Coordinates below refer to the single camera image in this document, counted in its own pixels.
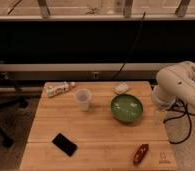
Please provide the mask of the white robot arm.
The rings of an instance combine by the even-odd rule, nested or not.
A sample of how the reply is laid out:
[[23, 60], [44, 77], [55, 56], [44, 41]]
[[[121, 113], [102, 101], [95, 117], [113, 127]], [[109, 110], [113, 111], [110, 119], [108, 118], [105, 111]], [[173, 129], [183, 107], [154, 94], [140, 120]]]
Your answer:
[[151, 95], [160, 109], [170, 108], [177, 98], [195, 109], [195, 63], [184, 61], [161, 69]]

